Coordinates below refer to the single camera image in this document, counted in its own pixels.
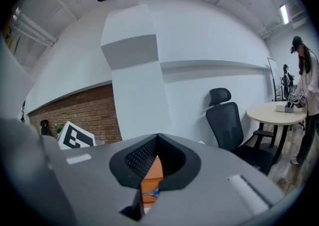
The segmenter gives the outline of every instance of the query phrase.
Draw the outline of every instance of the chair backrest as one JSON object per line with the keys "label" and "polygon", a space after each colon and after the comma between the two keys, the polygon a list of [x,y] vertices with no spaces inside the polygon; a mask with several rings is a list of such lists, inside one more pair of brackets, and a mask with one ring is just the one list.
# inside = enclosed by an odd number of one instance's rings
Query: chair backrest
{"label": "chair backrest", "polygon": [[231,94],[226,88],[215,88],[209,91],[210,103],[209,106],[214,106],[222,102],[229,101],[231,99]]}
{"label": "chair backrest", "polygon": [[236,103],[228,102],[214,106],[206,111],[206,118],[220,148],[233,151],[243,142],[244,133]]}

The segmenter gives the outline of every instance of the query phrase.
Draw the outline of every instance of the ceiling light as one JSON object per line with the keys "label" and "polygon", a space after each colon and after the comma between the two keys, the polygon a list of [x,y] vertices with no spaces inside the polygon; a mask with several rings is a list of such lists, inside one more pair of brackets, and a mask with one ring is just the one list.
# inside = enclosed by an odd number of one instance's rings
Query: ceiling light
{"label": "ceiling light", "polygon": [[282,5],[280,7],[280,11],[281,11],[281,14],[283,15],[284,24],[287,24],[289,22],[289,18],[288,18],[286,6]]}

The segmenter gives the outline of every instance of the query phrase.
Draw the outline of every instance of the black cap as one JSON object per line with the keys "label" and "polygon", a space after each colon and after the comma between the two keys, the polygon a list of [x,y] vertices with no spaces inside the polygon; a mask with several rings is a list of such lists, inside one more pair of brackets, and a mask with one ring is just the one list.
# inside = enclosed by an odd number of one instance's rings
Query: black cap
{"label": "black cap", "polygon": [[302,41],[301,37],[295,36],[294,39],[293,39],[292,47],[290,48],[290,52],[291,53],[296,52],[298,47],[301,45],[302,42],[303,41]]}

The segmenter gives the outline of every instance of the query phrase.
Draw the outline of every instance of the brick wall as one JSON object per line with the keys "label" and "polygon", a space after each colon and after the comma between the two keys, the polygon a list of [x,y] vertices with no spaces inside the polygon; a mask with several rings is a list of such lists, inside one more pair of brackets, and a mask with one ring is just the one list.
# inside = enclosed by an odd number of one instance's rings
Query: brick wall
{"label": "brick wall", "polygon": [[106,143],[121,141],[112,85],[80,92],[52,102],[28,114],[30,123],[40,129],[40,122],[48,120],[53,132],[55,124],[67,121],[89,131],[96,140]]}

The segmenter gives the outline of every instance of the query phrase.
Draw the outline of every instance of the long dark hair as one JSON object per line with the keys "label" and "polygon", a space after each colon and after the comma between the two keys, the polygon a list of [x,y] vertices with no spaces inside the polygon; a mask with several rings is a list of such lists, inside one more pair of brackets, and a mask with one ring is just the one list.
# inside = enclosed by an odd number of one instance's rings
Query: long dark hair
{"label": "long dark hair", "polygon": [[310,68],[311,68],[311,59],[310,59],[309,48],[306,47],[305,45],[304,45],[304,56],[305,56],[305,58],[298,55],[298,57],[299,57],[299,75],[303,74],[304,69],[305,69],[306,73],[308,74],[310,71]]}

